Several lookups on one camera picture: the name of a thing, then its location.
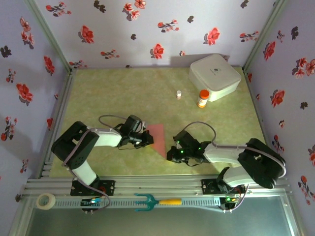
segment masking tape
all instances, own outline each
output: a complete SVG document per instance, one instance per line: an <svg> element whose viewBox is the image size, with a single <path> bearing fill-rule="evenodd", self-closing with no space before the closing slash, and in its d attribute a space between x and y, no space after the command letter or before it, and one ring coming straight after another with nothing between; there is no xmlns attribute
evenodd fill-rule
<svg viewBox="0 0 315 236"><path fill-rule="evenodd" d="M51 193L43 193L36 200L36 206L41 210L49 210L56 203L56 197Z"/></svg>

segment small bottle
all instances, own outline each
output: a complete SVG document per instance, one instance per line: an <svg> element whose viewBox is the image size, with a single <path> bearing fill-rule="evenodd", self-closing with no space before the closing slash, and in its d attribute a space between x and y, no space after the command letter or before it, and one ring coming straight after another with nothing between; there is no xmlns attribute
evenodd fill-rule
<svg viewBox="0 0 315 236"><path fill-rule="evenodd" d="M176 98L179 100L179 99L181 99L181 97L182 97L182 92L180 90L178 90L176 92Z"/></svg>
<svg viewBox="0 0 315 236"><path fill-rule="evenodd" d="M205 89L200 91L197 106L200 107L200 108L205 107L206 104L207 104L209 95L210 95L209 91L207 91Z"/></svg>

